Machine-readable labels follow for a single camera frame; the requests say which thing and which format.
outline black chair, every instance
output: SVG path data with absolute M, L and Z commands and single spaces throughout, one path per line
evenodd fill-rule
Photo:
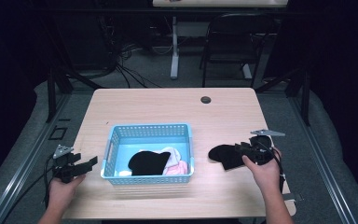
M 255 65 L 252 88 L 266 36 L 273 30 L 274 20 L 264 14 L 228 13 L 214 18 L 208 27 L 200 62 L 202 87 L 205 87 L 206 79 L 244 79 L 207 78 L 208 63 L 237 63 L 241 65 L 240 69 L 248 63 Z

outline table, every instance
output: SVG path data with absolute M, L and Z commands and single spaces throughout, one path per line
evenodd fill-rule
M 200 98 L 211 98 L 209 104 Z M 114 187 L 100 176 L 110 129 L 115 124 L 191 125 L 195 172 L 188 184 Z M 246 167 L 225 171 L 208 152 L 221 144 L 248 141 L 250 131 L 267 129 L 252 89 L 97 90 L 79 129 L 74 148 L 82 161 L 99 162 L 77 188 L 64 218 L 145 219 L 263 217 L 262 195 Z M 283 193 L 290 192 L 284 184 Z M 293 215 L 294 202 L 286 202 Z
M 284 8 L 288 0 L 153 0 L 153 7 L 273 7 Z M 177 79 L 179 66 L 179 52 L 177 45 L 177 20 L 172 20 L 172 65 L 171 79 Z
M 288 0 L 153 0 L 154 7 L 286 7 Z

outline cable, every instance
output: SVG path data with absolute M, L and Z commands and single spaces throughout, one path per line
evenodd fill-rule
M 269 149 L 269 147 L 266 147 L 264 144 L 262 144 L 261 142 L 257 141 L 257 144 L 259 144 L 260 146 L 262 146 L 266 151 L 268 151 L 271 155 L 272 158 L 278 163 L 279 166 L 279 173 L 280 173 L 280 191 L 282 193 L 283 191 L 283 183 L 286 180 L 286 176 L 283 172 L 283 167 L 282 167 L 282 162 L 281 162 L 281 155 L 278 153 L 278 151 L 273 148 L 273 149 Z
M 136 47 L 135 44 L 127 44 L 127 46 L 124 46 L 120 53 L 119 57 L 121 58 L 121 61 L 128 60 L 132 56 L 133 47 Z
M 10 207 L 10 209 L 8 210 L 7 214 L 5 215 L 4 220 L 2 221 L 2 223 L 5 223 L 7 221 L 8 216 L 10 215 L 10 213 L 14 210 L 14 208 L 17 206 L 17 204 L 21 201 L 21 199 L 25 196 L 25 194 L 28 193 L 28 191 L 44 176 L 45 174 L 42 174 L 41 176 L 39 176 L 31 185 L 30 187 L 28 187 L 28 189 L 26 189 L 22 195 L 17 199 L 16 202 L 13 203 L 13 205 Z
M 43 179 L 44 179 L 44 182 L 45 182 L 45 206 L 46 208 L 48 208 L 48 197 L 49 197 L 49 193 L 48 193 L 48 185 L 49 185 L 49 182 L 48 182 L 48 162 L 53 158 L 53 154 L 51 154 L 50 156 L 48 156 L 48 159 L 46 160 L 45 162 L 45 170 L 44 170 L 44 173 L 43 173 Z
M 129 82 L 129 80 L 128 80 L 126 74 L 129 75 L 129 76 L 131 76 L 136 82 L 138 82 L 138 83 L 139 83 L 141 86 L 143 86 L 144 88 L 148 88 L 148 87 L 146 86 L 146 84 L 145 84 L 146 81 L 149 82 L 149 83 L 151 83 L 152 85 L 154 85 L 154 86 L 156 86 L 156 87 L 162 88 L 162 87 L 159 86 L 158 84 L 156 84 L 156 83 L 150 81 L 149 79 L 147 79 L 147 78 L 141 76 L 138 72 L 136 72 L 136 71 L 134 71 L 134 70 L 132 70 L 132 69 L 130 69 L 130 68 L 124 66 L 124 61 L 125 61 L 125 60 L 128 60 L 128 59 L 130 58 L 130 56 L 131 56 L 131 51 L 134 50 L 134 49 L 129 50 L 129 48 L 130 48 L 130 47 L 133 47 L 133 46 L 135 46 L 135 45 L 128 45 L 128 46 L 126 46 L 122 51 L 126 51 L 127 53 L 126 53 L 126 54 L 121 53 L 121 54 L 120 54 L 120 62 L 117 62 L 117 70 L 118 70 L 118 72 L 126 79 L 128 88 L 130 88 L 131 85 L 130 85 L 130 82 Z
M 167 17 L 164 17 L 164 20 L 165 20 L 165 23 L 167 24 L 168 29 L 171 32 L 171 35 L 173 35 L 173 31 L 172 31 L 170 24 L 168 23 Z M 155 52 L 156 54 L 159 54 L 159 55 L 163 55 L 163 54 L 166 54 L 171 51 L 171 49 L 173 48 L 173 43 L 169 46 L 169 49 L 166 50 L 165 52 L 158 52 L 158 51 L 156 51 L 156 48 L 157 47 L 152 47 L 153 52 Z
M 115 71 L 116 69 L 116 64 L 114 66 L 112 66 L 111 68 L 107 68 L 106 70 L 102 71 L 99 74 L 93 74 L 93 75 L 87 75 L 87 74 L 81 74 L 83 77 L 86 77 L 88 79 L 94 79 L 94 78 L 98 78 L 98 77 L 106 77 L 107 75 L 111 74 L 112 72 Z

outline black sock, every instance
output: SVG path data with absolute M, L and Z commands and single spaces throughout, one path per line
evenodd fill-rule
M 235 150 L 235 146 L 220 145 L 209 151 L 208 156 L 211 160 L 220 161 L 225 170 L 243 166 L 242 156 Z
M 132 156 L 129 168 L 132 175 L 162 175 L 170 156 L 170 152 L 141 151 Z

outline table leg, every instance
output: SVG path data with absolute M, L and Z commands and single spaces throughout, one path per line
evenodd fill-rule
M 177 22 L 176 17 L 172 19 L 172 65 L 171 65 L 171 79 L 178 78 L 178 66 L 179 66 L 179 50 L 178 50 L 178 35 L 177 35 Z

